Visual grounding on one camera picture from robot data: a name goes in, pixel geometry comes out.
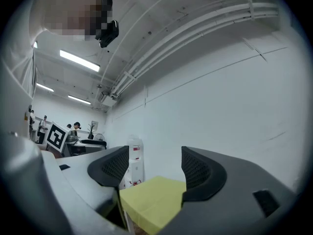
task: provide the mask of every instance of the white wall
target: white wall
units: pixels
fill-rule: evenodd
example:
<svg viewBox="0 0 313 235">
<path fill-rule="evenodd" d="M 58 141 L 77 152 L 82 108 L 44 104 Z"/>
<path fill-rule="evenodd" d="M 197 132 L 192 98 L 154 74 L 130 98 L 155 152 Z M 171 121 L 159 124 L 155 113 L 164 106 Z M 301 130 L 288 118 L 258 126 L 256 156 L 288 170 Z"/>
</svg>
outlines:
<svg viewBox="0 0 313 235">
<path fill-rule="evenodd" d="M 186 145 L 255 162 L 297 191 L 311 144 L 305 133 L 312 64 L 282 32 L 271 31 L 257 22 L 231 25 L 163 60 L 108 112 L 108 146 L 139 135 L 146 180 L 184 181 Z"/>
<path fill-rule="evenodd" d="M 96 133 L 104 134 L 105 113 L 93 110 L 88 106 L 81 105 L 79 102 L 71 102 L 69 100 L 53 96 L 41 88 L 36 88 L 36 94 L 33 100 L 32 109 L 35 116 L 44 118 L 47 116 L 47 121 L 58 122 L 61 125 L 67 126 L 69 123 L 73 126 L 75 122 L 81 124 L 81 131 L 78 131 L 78 136 L 81 139 L 87 139 L 91 121 L 97 121 L 98 129 Z M 33 128 L 38 128 L 39 121 L 35 121 Z"/>
</svg>

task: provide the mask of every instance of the black headphones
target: black headphones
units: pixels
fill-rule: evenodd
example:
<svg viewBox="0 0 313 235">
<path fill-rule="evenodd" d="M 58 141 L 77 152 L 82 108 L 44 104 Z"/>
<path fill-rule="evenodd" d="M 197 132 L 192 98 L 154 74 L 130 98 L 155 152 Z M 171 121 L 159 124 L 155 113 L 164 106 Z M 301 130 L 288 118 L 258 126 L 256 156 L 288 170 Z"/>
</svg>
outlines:
<svg viewBox="0 0 313 235">
<path fill-rule="evenodd" d="M 101 24 L 106 23 L 107 29 L 99 29 L 96 31 L 96 40 L 99 40 L 99 45 L 101 48 L 107 47 L 115 38 L 118 37 L 119 28 L 118 22 L 113 20 L 108 23 L 108 11 L 112 11 L 113 0 L 102 0 L 101 9 Z"/>
</svg>

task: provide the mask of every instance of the ceiling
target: ceiling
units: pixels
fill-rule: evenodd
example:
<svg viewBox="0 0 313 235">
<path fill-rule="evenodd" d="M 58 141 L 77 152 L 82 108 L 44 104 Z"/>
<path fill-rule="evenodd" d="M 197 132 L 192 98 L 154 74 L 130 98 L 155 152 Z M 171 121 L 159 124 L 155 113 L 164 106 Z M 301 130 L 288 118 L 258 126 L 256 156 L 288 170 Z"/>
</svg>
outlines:
<svg viewBox="0 0 313 235">
<path fill-rule="evenodd" d="M 95 39 L 81 42 L 43 32 L 35 49 L 38 83 L 53 88 L 57 96 L 71 100 L 70 94 L 90 101 L 94 109 L 107 111 L 96 96 L 110 91 L 124 71 L 166 34 L 201 16 L 216 1 L 220 0 L 113 0 L 113 19 L 119 22 L 120 32 L 107 48 L 100 48 Z M 61 49 L 99 64 L 99 72 L 60 57 Z"/>
</svg>

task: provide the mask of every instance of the fluorescent light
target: fluorescent light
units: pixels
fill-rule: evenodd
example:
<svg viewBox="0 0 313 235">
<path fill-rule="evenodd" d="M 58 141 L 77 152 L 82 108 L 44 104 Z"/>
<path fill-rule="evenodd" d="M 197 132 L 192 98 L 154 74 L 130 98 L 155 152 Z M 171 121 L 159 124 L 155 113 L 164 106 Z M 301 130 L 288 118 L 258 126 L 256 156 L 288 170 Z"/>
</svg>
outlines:
<svg viewBox="0 0 313 235">
<path fill-rule="evenodd" d="M 89 62 L 89 61 L 87 61 L 85 59 L 82 59 L 82 58 L 80 58 L 78 56 L 75 56 L 73 54 L 69 54 L 68 52 L 66 52 L 64 50 L 60 50 L 60 56 L 64 57 L 64 58 L 67 58 L 68 60 L 73 61 L 73 62 L 75 62 L 77 64 L 83 65 L 83 66 L 85 66 L 85 67 L 87 67 L 89 69 L 92 69 L 92 70 L 96 71 L 96 72 L 98 72 L 99 69 L 100 69 L 99 65 L 95 65 L 95 64 L 93 64 L 93 63 L 91 63 L 91 62 Z"/>
<path fill-rule="evenodd" d="M 39 87 L 41 87 L 41 88 L 44 88 L 44 89 L 46 89 L 46 90 L 48 90 L 48 91 L 51 91 L 51 92 L 54 92 L 54 90 L 52 90 L 52 89 L 50 89 L 50 88 L 48 88 L 48 87 L 46 87 L 46 86 L 43 86 L 43 85 L 41 85 L 41 84 L 37 84 Z"/>
<path fill-rule="evenodd" d="M 90 102 L 87 102 L 87 101 L 81 100 L 81 99 L 79 99 L 79 98 L 75 98 L 75 97 L 70 96 L 70 95 L 68 95 L 68 97 L 69 97 L 69 98 L 72 98 L 72 99 L 75 99 L 75 100 L 77 100 L 77 101 L 80 101 L 80 102 L 82 102 L 82 103 L 85 103 L 85 104 L 91 104 Z"/>
</svg>

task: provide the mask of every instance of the ceiling light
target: ceiling light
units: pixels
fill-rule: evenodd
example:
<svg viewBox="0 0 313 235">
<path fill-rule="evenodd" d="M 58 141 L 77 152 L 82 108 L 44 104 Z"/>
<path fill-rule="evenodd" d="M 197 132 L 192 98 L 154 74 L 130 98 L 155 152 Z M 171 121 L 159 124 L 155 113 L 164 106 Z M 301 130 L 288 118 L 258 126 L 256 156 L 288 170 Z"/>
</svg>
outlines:
<svg viewBox="0 0 313 235">
<path fill-rule="evenodd" d="M 41 84 L 37 84 L 37 85 L 38 85 L 39 87 L 41 87 L 41 88 L 44 88 L 44 89 L 48 90 L 48 91 L 54 92 L 53 89 L 50 89 L 50 88 L 48 88 L 48 87 L 46 87 L 46 86 L 43 86 L 43 85 L 41 85 Z"/>
<path fill-rule="evenodd" d="M 90 102 L 87 102 L 87 101 L 81 100 L 81 99 L 79 99 L 79 98 L 75 98 L 75 97 L 70 96 L 70 95 L 68 95 L 68 97 L 69 97 L 69 98 L 72 98 L 72 99 L 75 99 L 75 100 L 77 100 L 77 101 L 80 101 L 80 102 L 82 102 L 82 103 L 85 103 L 85 104 L 91 104 Z"/>
<path fill-rule="evenodd" d="M 85 59 L 82 59 L 82 58 L 80 58 L 78 56 L 70 54 L 70 53 L 68 53 L 68 52 L 66 52 L 64 50 L 60 51 L 60 56 L 66 58 L 66 59 L 68 59 L 70 61 L 73 61 L 73 62 L 75 62 L 77 64 L 83 65 L 83 66 L 85 66 L 85 67 L 87 67 L 89 69 L 92 69 L 92 70 L 96 71 L 96 72 L 98 72 L 99 69 L 100 69 L 99 65 L 95 65 L 92 62 L 89 62 L 89 61 L 87 61 Z"/>
</svg>

